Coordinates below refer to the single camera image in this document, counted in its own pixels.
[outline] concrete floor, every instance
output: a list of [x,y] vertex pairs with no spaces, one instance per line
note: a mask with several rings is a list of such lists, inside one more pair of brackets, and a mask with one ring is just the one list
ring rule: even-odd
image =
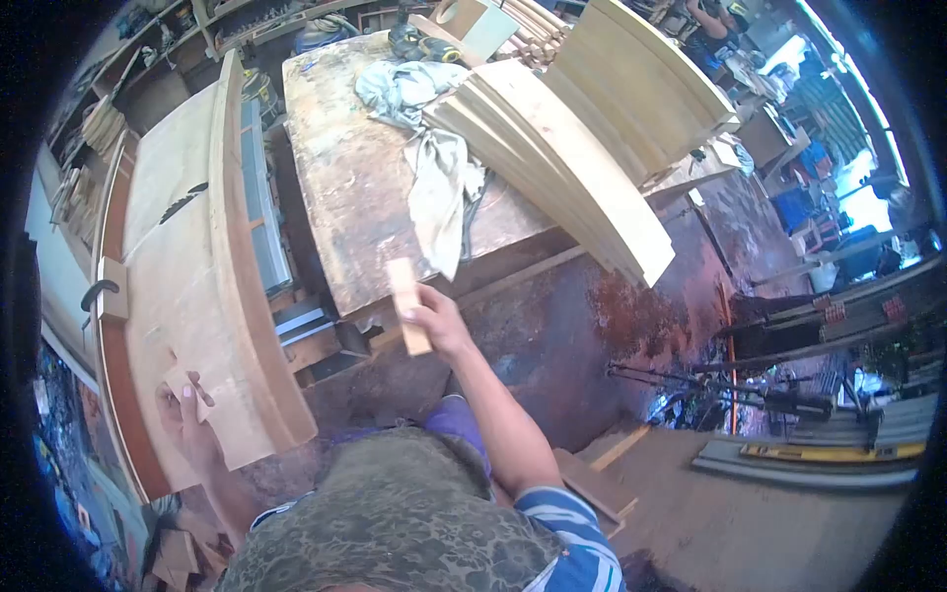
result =
[[[682,195],[658,212],[677,257],[653,290],[639,290],[579,257],[464,311],[476,344],[553,446],[584,448],[623,412],[643,416],[652,394],[605,376],[609,360],[640,368],[695,363],[723,325],[717,285],[752,294],[749,278],[792,265],[795,253],[775,211],[739,172],[699,188],[702,211],[733,271]],[[807,281],[765,286],[758,296],[808,292]],[[332,436],[352,426],[422,419],[443,392],[448,367],[434,355],[410,359],[403,348],[381,354],[304,391],[319,436],[283,455],[241,469],[265,504],[312,488]],[[199,487],[186,506],[208,514]]]

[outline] power tool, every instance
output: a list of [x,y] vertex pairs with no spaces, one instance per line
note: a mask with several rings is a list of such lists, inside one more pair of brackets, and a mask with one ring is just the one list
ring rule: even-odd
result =
[[409,62],[454,63],[460,59],[460,50],[448,42],[423,35],[418,28],[408,23],[408,9],[415,0],[399,0],[398,22],[388,31],[391,51]]

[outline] curved wooden board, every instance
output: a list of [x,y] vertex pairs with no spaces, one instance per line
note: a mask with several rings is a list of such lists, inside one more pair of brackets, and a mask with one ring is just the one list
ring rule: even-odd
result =
[[[316,433],[279,346],[250,243],[236,144],[242,69],[228,58],[220,81],[138,142],[127,203],[107,208],[97,252],[128,272],[128,320],[99,323],[103,391],[113,396],[110,427],[142,502],[199,482],[164,433],[154,401],[175,365],[199,371],[214,397],[208,421],[230,469]],[[210,189],[159,223],[168,206],[203,182]]]
[[210,126],[209,206],[212,250],[223,310],[234,333],[259,418],[279,452],[316,435],[315,420],[279,344],[250,242],[243,193],[237,50],[223,58]]
[[[120,257],[121,233],[118,232],[116,236],[114,228],[120,230],[124,224],[137,146],[138,136],[131,130],[122,132],[116,143],[106,182],[102,186],[101,207],[93,240],[93,261],[98,262],[103,256]],[[99,319],[98,299],[93,301],[90,316],[94,321],[91,323],[92,339],[96,344],[96,380],[102,399],[102,415],[128,488],[139,503],[146,503],[146,488],[160,491],[167,489],[168,485],[146,437],[138,399],[134,395],[134,384],[128,370],[125,333],[120,323]],[[144,479],[139,478],[139,470],[144,474]]]

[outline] yellow tool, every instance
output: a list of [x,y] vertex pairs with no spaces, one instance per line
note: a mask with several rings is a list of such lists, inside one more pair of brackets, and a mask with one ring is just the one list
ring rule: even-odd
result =
[[835,446],[744,444],[740,449],[740,455],[742,457],[774,458],[776,460],[801,462],[878,462],[919,457],[923,454],[925,445],[926,442],[912,442],[866,450],[865,448]]

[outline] striped shirt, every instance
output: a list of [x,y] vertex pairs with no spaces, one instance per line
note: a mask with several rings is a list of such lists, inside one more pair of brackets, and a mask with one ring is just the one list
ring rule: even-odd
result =
[[565,545],[525,592],[624,592],[618,558],[595,511],[581,498],[558,487],[532,487],[513,507],[555,532]]

